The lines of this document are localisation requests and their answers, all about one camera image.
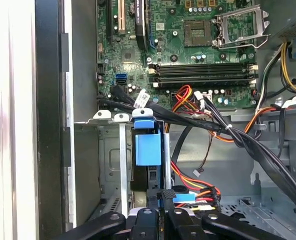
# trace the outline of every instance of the label sticker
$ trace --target label sticker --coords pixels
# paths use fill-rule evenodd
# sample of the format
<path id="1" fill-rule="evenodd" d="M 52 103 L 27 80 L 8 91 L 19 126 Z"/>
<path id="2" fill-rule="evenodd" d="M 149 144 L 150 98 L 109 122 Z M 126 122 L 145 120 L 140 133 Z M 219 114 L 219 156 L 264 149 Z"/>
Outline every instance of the label sticker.
<path id="1" fill-rule="evenodd" d="M 149 101 L 150 95 L 146 93 L 145 89 L 142 89 L 139 92 L 139 95 L 136 99 L 136 101 L 134 102 L 134 107 L 136 109 L 142 109 L 146 106 L 147 102 Z"/>
<path id="2" fill-rule="evenodd" d="M 164 31 L 164 23 L 156 23 L 156 30 L 157 31 Z"/>
<path id="3" fill-rule="evenodd" d="M 287 107 L 292 106 L 292 105 L 296 105 L 296 96 L 293 99 L 291 99 L 291 100 L 285 101 L 285 103 L 283 104 L 282 108 L 283 109 L 286 109 Z"/>

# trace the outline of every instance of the blue clip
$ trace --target blue clip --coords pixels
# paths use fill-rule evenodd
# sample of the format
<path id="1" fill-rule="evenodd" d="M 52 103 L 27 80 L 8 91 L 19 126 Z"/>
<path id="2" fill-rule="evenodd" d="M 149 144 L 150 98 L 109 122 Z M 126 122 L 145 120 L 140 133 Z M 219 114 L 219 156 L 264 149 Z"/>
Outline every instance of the blue clip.
<path id="1" fill-rule="evenodd" d="M 136 165 L 161 165 L 161 133 L 136 135 Z"/>
<path id="2" fill-rule="evenodd" d="M 153 117 L 143 117 L 134 119 L 134 129 L 153 129 L 154 119 Z"/>

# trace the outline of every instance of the pci slot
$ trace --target pci slot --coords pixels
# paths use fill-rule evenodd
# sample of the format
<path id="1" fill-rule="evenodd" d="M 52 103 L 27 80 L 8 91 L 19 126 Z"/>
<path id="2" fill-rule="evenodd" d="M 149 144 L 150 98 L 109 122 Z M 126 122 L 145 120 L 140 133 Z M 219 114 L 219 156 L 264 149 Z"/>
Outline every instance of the pci slot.
<path id="1" fill-rule="evenodd" d="M 112 0 L 106 3 L 106 34 L 107 41 L 112 44 L 113 25 L 112 25 Z"/>
<path id="2" fill-rule="evenodd" d="M 126 17 L 125 17 L 125 0 L 118 0 L 118 23 L 119 23 L 119 34 L 126 34 Z"/>

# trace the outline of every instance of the green circuit board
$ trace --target green circuit board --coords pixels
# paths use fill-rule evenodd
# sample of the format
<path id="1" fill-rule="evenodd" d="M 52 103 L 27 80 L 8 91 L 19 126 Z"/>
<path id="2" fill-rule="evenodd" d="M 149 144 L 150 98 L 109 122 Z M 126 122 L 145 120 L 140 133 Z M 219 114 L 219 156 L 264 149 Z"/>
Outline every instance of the green circuit board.
<path id="1" fill-rule="evenodd" d="M 175 0 L 150 0 L 147 4 L 150 9 L 149 15 L 149 48 L 147 51 L 140 50 L 135 36 L 135 20 L 128 14 L 132 0 L 124 0 L 125 3 L 125 34 L 114 33 L 112 42 L 106 38 L 107 34 L 107 8 L 98 7 L 98 63 L 104 66 L 104 76 L 98 83 L 98 92 L 101 95 L 109 94 L 110 86 L 115 84 L 115 74 L 127 73 L 127 82 L 123 85 L 124 90 L 135 98 L 141 89 L 145 89 L 154 102 L 164 107 L 171 108 L 173 94 L 176 88 L 158 89 L 149 82 L 148 62 L 160 65 L 188 65 L 196 64 L 197 56 L 206 56 L 200 64 L 222 63 L 254 63 L 255 51 L 252 47 L 233 48 L 218 50 L 209 44 L 215 39 L 215 29 L 211 25 L 211 19 L 220 13 L 236 10 L 235 3 L 231 0 L 192 0 L 181 1 L 176 4 Z M 118 0 L 112 0 L 112 14 L 118 15 Z M 194 24 L 205 24 L 205 28 L 193 29 Z M 241 15 L 231 18 L 228 26 L 231 39 L 253 34 L 253 16 Z M 200 42 L 194 36 L 209 37 L 208 44 Z M 177 61 L 173 62 L 171 56 L 176 55 Z M 130 90 L 128 84 L 135 86 Z M 253 108 L 256 102 L 251 96 L 253 88 L 249 86 L 216 86 L 197 88 L 201 92 L 219 90 L 219 94 L 213 94 L 212 100 L 218 108 Z"/>

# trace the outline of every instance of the motherboard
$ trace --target motherboard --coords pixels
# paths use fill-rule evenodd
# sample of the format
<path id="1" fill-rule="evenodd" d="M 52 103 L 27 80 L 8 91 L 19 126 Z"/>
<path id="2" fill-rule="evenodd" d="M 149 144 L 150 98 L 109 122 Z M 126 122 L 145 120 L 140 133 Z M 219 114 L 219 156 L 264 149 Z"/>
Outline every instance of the motherboard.
<path id="1" fill-rule="evenodd" d="M 145 89 L 166 108 L 189 84 L 218 108 L 253 108 L 256 65 L 251 46 L 217 46 L 216 16 L 251 6 L 244 0 L 99 0 L 98 93 L 120 85 L 134 99 Z M 233 15 L 229 39 L 254 34 L 253 14 Z"/>

